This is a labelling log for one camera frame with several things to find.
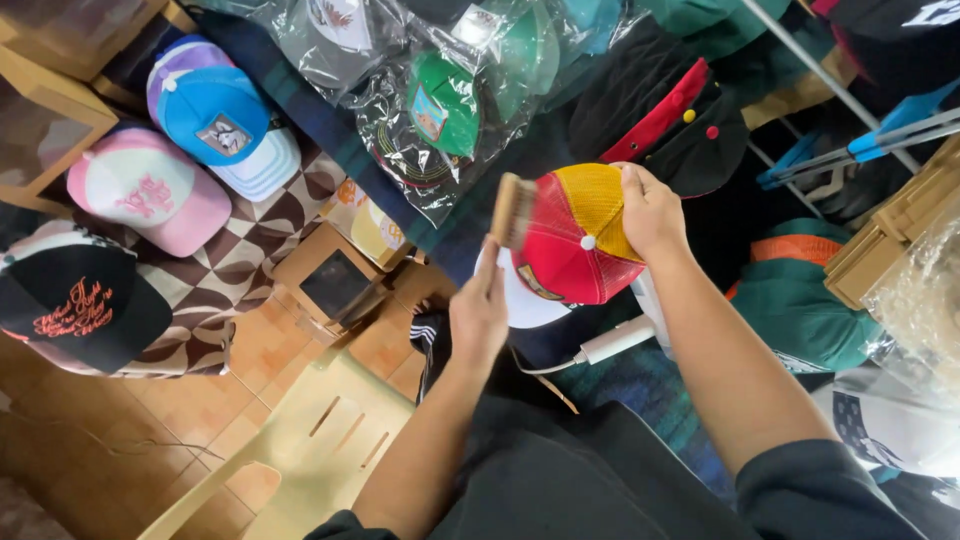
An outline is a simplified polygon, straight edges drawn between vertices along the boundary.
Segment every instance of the hand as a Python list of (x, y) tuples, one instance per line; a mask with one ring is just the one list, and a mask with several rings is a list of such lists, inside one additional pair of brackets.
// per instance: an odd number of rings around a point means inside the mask
[(492, 236), (484, 241), (480, 267), (450, 300), (451, 360), (468, 364), (484, 377), (507, 340), (507, 299), (503, 268), (496, 265), (500, 246)]
[(612, 165), (620, 169), (623, 232), (634, 251), (647, 264), (664, 256), (689, 255), (680, 197), (637, 164)]

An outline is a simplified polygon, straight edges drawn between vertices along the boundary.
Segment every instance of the orange floor tile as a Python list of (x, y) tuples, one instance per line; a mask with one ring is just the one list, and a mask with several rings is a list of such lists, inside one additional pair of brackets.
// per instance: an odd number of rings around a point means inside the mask
[[(410, 308), (455, 287), (439, 270), (409, 264), (393, 298), (351, 347), (364, 365), (414, 399), (425, 359), (410, 346)], [(187, 443), (223, 457), (245, 444), (324, 346), (296, 327), (296, 301), (280, 288), (235, 319), (231, 373), (176, 380), (114, 380), (59, 370), (0, 332), (0, 474), (13, 477), (79, 539), (135, 538), (220, 466)], [(75, 426), (104, 440), (111, 454)], [(156, 447), (138, 445), (153, 441)], [(238, 538), (276, 490), (276, 472), (249, 465), (180, 530), (177, 538)]]

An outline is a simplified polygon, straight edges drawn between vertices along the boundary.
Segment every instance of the black sleeve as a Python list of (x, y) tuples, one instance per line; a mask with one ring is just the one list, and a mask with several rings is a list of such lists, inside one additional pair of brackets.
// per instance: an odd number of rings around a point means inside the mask
[(807, 440), (753, 458), (736, 477), (737, 510), (764, 538), (924, 540), (842, 443)]
[(385, 528), (363, 528), (356, 514), (340, 510), (326, 523), (313, 529), (303, 540), (399, 540)]

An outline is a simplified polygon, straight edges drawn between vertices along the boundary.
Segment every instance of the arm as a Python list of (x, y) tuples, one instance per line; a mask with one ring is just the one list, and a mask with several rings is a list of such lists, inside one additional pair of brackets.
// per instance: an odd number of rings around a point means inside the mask
[(452, 355), (353, 504), (365, 528), (419, 540), (448, 509), (473, 410), (507, 338), (498, 252), (488, 238), (476, 276), (450, 301)]
[(694, 260), (680, 198), (646, 169), (617, 166), (623, 170), (624, 232), (650, 267), (684, 383), (731, 473), (789, 442), (838, 440), (806, 391)]

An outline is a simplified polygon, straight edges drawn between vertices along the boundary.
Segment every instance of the plastic chair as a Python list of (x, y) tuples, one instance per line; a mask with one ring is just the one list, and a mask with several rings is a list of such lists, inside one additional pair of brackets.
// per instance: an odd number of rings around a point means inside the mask
[(246, 540), (301, 539), (350, 508), (414, 404), (354, 359), (348, 333), (310, 363), (260, 431), (139, 536), (168, 540), (241, 467), (280, 473)]

